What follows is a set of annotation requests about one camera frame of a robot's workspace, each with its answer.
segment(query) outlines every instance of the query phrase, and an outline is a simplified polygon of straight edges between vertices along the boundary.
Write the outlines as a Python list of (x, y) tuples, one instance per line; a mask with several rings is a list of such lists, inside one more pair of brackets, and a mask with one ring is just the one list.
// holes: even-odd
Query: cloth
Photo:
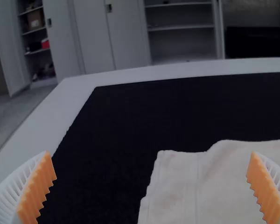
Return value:
[(246, 182), (252, 151), (280, 165), (280, 140), (223, 140), (202, 153), (160, 151), (138, 224), (265, 224)]

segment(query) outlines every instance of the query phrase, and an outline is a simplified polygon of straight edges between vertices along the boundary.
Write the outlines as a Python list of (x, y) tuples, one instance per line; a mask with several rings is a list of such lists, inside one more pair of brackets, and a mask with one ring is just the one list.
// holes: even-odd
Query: black table surface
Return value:
[(157, 152), (280, 139), (280, 73), (97, 87), (52, 160), (40, 224), (135, 224)]

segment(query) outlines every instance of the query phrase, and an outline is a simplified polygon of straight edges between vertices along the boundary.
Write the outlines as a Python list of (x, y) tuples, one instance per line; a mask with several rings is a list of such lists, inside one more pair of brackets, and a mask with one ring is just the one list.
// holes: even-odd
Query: shelf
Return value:
[(37, 8), (33, 8), (33, 9), (30, 9), (30, 10), (27, 10), (26, 12), (20, 13), (19, 16), (31, 13), (31, 12), (37, 10), (37, 9), (40, 9), (40, 8), (43, 8), (43, 6), (39, 6)]
[(148, 27), (149, 32), (161, 31), (161, 30), (173, 30), (173, 29), (197, 29), (197, 28), (214, 28), (213, 24), (200, 24), (200, 25), (172, 25), (172, 26), (159, 26)]
[(44, 52), (44, 51), (47, 51), (47, 50), (50, 50), (50, 48), (46, 48), (46, 49), (39, 49), (39, 50), (36, 50), (36, 51), (30, 52), (30, 53), (25, 53), (25, 56), (28, 56), (28, 55), (34, 55), (34, 54), (37, 54), (37, 53), (40, 53), (40, 52)]
[(209, 54), (191, 54), (191, 55), (177, 55), (172, 57), (159, 57), (153, 60), (153, 65), (172, 64), (172, 63), (186, 63), (197, 61), (216, 60), (214, 53)]
[(41, 79), (41, 80), (32, 82), (30, 84), (30, 88), (34, 89), (34, 88), (39, 88), (39, 87), (43, 87), (43, 86), (57, 85), (57, 84), (58, 84), (57, 78), (51, 77), (51, 78)]
[(43, 29), (46, 29), (46, 27), (42, 27), (42, 28), (39, 28), (39, 29), (34, 29), (34, 30), (31, 30), (31, 31), (28, 31), (26, 33), (23, 33), (22, 36), (27, 35), (27, 34), (31, 34), (31, 33), (34, 33), (34, 32), (37, 32), (37, 31), (40, 31), (40, 30), (43, 30)]
[(186, 6), (186, 5), (211, 5), (211, 1), (194, 1), (194, 2), (182, 2), (182, 3), (171, 3), (171, 4), (156, 4), (156, 5), (147, 5), (147, 6), (145, 6), (145, 8), (166, 7), (166, 6)]

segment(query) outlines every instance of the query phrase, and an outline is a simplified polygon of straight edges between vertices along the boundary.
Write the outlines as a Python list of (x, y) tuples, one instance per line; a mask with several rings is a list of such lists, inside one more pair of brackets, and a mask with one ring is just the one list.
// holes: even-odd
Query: cabinet door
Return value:
[(16, 0), (0, 0), (0, 59), (10, 96), (30, 85)]
[(42, 3), (58, 82), (67, 77), (80, 75), (68, 2), (43, 0)]
[(115, 69), (104, 0), (72, 0), (87, 74)]
[(115, 68), (149, 65), (138, 0), (105, 0), (105, 4)]
[(212, 0), (213, 18), (215, 23), (217, 58), (225, 59), (224, 23), (221, 0)]

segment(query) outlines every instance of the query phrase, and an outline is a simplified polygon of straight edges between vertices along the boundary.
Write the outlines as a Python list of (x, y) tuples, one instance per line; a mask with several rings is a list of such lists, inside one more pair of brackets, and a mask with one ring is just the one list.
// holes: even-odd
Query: storage cabinet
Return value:
[(214, 0), (145, 0), (152, 64), (223, 58)]
[[(35, 0), (30, 8), (27, 2), (0, 0), (0, 58), (10, 95), (84, 73), (224, 58), (217, 0)], [(43, 39), (49, 48), (37, 47)], [(32, 82), (48, 64), (56, 77)]]
[(150, 64), (138, 0), (72, 1), (86, 73)]
[(81, 74), (76, 54), (66, 1), (0, 0), (0, 59), (10, 96)]

